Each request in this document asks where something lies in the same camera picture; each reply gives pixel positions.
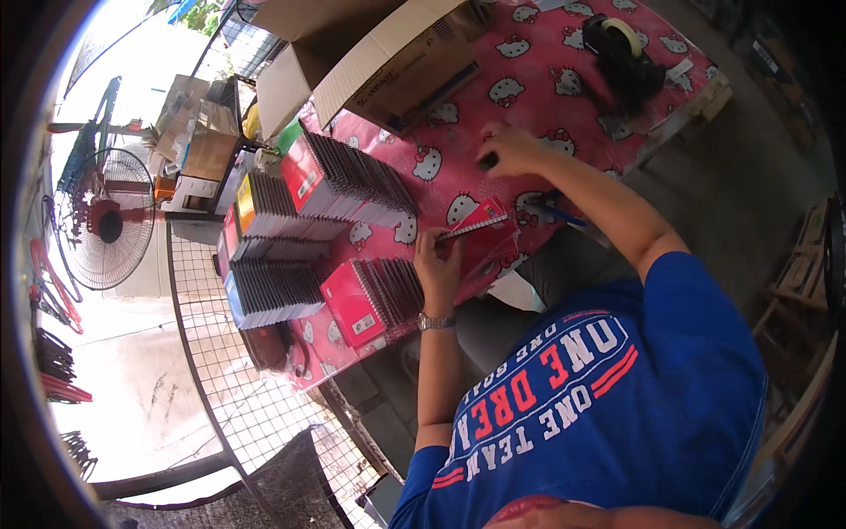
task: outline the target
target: hand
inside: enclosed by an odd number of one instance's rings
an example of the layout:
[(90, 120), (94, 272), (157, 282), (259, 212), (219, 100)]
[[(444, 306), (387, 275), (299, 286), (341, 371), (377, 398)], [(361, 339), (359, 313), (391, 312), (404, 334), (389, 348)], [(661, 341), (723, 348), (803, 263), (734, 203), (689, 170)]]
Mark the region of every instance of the hand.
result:
[(442, 259), (435, 249), (435, 238), (448, 232), (447, 228), (429, 228), (417, 235), (415, 270), (423, 287), (427, 317), (452, 317), (453, 301), (461, 283), (461, 261), (464, 259), (464, 239), (453, 244), (453, 253)]
[(552, 150), (544, 147), (528, 130), (499, 121), (486, 124), (481, 133), (486, 139), (476, 161), (489, 152), (499, 157), (499, 163), (487, 172), (489, 179), (535, 173), (539, 162)]

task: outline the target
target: blue pen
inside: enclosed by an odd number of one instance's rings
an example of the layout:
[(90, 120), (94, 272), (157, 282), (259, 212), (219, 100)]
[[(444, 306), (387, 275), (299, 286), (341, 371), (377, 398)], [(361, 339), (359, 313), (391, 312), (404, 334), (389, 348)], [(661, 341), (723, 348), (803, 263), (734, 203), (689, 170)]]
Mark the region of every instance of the blue pen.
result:
[(553, 217), (563, 220), (565, 223), (575, 224), (576, 226), (587, 226), (587, 223), (580, 218), (574, 217), (573, 215), (568, 215), (567, 213), (556, 209), (554, 207), (547, 206), (546, 202), (550, 199), (555, 201), (559, 196), (563, 196), (563, 193), (560, 190), (552, 190), (548, 193), (544, 193), (543, 195), (538, 196), (535, 200), (531, 201), (531, 205), (533, 207), (537, 207), (542, 212), (552, 215)]

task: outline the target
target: silver metal watch band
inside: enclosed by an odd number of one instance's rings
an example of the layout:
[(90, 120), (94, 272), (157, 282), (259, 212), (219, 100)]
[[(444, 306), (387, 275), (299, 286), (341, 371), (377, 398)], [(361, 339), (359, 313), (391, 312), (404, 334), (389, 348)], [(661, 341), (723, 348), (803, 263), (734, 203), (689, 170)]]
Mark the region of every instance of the silver metal watch band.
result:
[(417, 316), (417, 328), (421, 331), (433, 328), (451, 328), (454, 326), (454, 317), (428, 317), (423, 312)]

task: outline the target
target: blue t-shirt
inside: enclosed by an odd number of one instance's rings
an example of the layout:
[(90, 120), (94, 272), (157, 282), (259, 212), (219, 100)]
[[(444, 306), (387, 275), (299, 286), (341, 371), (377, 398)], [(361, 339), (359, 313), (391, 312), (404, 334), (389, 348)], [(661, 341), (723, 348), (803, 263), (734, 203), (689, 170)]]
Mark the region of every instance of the blue t-shirt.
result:
[(695, 257), (548, 312), (411, 459), (390, 527), (482, 527), (529, 494), (721, 520), (761, 434), (749, 328)]

